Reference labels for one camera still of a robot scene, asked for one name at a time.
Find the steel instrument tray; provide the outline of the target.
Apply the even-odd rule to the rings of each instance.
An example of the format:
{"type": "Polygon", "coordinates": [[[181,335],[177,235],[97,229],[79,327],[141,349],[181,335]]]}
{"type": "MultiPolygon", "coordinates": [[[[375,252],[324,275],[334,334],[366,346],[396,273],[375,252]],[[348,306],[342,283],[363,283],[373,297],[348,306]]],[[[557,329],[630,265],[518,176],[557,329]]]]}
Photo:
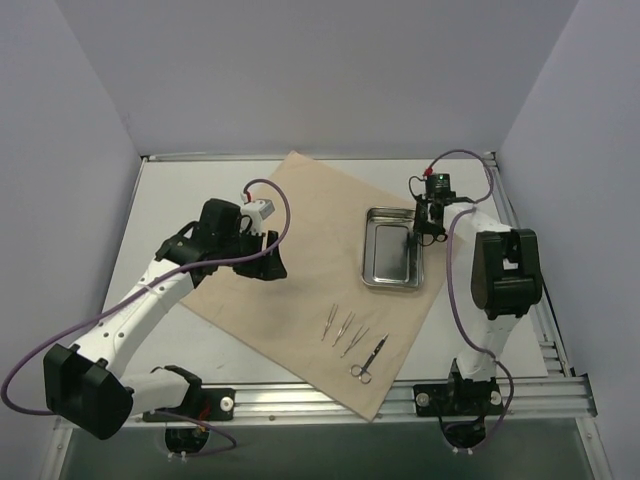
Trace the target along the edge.
{"type": "Polygon", "coordinates": [[[422,248],[417,244],[416,274],[408,279],[407,236],[413,234],[414,211],[372,207],[366,213],[361,278],[369,288],[418,290],[423,283],[422,248]]]}

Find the beige wrapping cloth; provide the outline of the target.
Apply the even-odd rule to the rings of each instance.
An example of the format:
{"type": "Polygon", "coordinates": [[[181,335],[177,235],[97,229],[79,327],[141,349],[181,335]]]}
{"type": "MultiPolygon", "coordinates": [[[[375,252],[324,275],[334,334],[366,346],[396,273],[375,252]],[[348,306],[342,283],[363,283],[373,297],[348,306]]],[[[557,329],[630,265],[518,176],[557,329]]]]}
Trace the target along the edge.
{"type": "Polygon", "coordinates": [[[186,308],[364,419],[374,418],[410,353],[421,355],[420,378],[444,379],[460,345],[446,301],[445,246],[421,246],[418,290],[369,288],[361,278],[366,213],[402,200],[297,153],[271,179],[277,190],[263,187],[259,194],[291,209],[271,218],[273,226],[290,224],[279,247],[287,277],[262,282],[221,269],[186,297],[186,308]],[[322,341],[333,304],[339,308],[322,341]],[[333,347],[351,311],[355,318],[333,347]],[[341,358],[361,326],[368,333],[341,358]],[[363,385],[350,368],[385,334],[369,368],[372,380],[363,385]]]}

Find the steel tweezers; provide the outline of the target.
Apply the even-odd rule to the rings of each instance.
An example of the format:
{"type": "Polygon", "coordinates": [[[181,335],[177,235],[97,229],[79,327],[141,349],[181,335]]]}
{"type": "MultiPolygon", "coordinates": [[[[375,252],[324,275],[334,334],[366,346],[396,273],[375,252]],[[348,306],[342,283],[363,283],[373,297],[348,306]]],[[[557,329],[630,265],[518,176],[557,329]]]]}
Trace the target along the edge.
{"type": "Polygon", "coordinates": [[[338,330],[338,333],[332,343],[332,346],[335,347],[337,345],[337,343],[341,340],[341,338],[344,336],[344,334],[346,333],[346,331],[349,329],[351,323],[353,322],[355,318],[355,313],[353,311],[351,311],[346,319],[344,320],[343,324],[341,325],[340,329],[338,330]]]}
{"type": "Polygon", "coordinates": [[[412,233],[407,236],[408,279],[413,280],[416,274],[417,241],[412,233]]]}
{"type": "Polygon", "coordinates": [[[326,338],[326,336],[327,336],[327,334],[328,334],[328,332],[329,332],[329,330],[330,330],[330,328],[331,328],[331,326],[333,324],[333,321],[334,321],[334,319],[336,317],[338,308],[339,308],[338,304],[333,304],[331,306],[331,309],[329,311],[329,314],[327,316],[327,319],[326,319],[326,322],[325,322],[325,325],[324,325],[324,330],[323,330],[322,337],[321,337],[322,341],[325,340],[325,338],[326,338]]]}
{"type": "Polygon", "coordinates": [[[354,334],[346,349],[341,354],[341,358],[344,358],[364,338],[368,331],[368,327],[361,326],[354,334]]]}

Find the steel surgical scissors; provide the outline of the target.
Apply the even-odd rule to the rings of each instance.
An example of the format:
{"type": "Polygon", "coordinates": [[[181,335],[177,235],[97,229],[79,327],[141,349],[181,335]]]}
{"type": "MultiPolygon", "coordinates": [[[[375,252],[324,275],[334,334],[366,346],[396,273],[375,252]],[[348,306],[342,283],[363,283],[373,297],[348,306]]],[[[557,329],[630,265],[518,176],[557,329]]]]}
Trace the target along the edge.
{"type": "Polygon", "coordinates": [[[368,385],[372,380],[369,368],[383,349],[388,340],[389,334],[385,334],[376,344],[375,348],[362,364],[353,364],[350,368],[350,375],[356,378],[361,384],[368,385]]]}

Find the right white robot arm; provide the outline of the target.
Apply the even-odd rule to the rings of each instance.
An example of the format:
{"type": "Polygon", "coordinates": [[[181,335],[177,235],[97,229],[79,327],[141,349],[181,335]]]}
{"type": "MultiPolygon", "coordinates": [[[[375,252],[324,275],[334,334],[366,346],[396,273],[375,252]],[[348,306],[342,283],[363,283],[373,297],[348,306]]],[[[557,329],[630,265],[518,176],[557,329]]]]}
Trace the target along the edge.
{"type": "Polygon", "coordinates": [[[498,403],[495,386],[500,355],[519,320],[542,297],[538,241],[531,229],[516,229],[477,208],[477,202],[451,189],[450,175],[427,169],[424,192],[413,194],[412,240],[425,247],[446,245],[446,288],[456,328],[464,341],[452,361],[444,400],[464,413],[479,400],[498,403]],[[454,236],[473,247],[469,287],[480,313],[467,332],[457,307],[453,281],[454,236]]]}

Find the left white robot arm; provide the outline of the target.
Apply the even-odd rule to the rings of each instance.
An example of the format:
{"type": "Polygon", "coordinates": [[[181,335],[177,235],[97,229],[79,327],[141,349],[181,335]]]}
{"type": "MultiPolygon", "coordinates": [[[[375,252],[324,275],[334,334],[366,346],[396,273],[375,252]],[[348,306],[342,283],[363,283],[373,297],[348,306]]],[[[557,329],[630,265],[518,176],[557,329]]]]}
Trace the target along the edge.
{"type": "Polygon", "coordinates": [[[94,437],[112,437],[132,416],[167,411],[179,419],[200,413],[201,379],[182,367],[155,367],[128,376],[126,367],[159,321],[219,267],[250,279],[284,279],[276,231],[263,229],[275,211],[268,199],[236,205],[205,202],[198,220],[165,240],[126,306],[99,320],[71,346],[54,345],[43,360],[48,408],[94,437]]]}

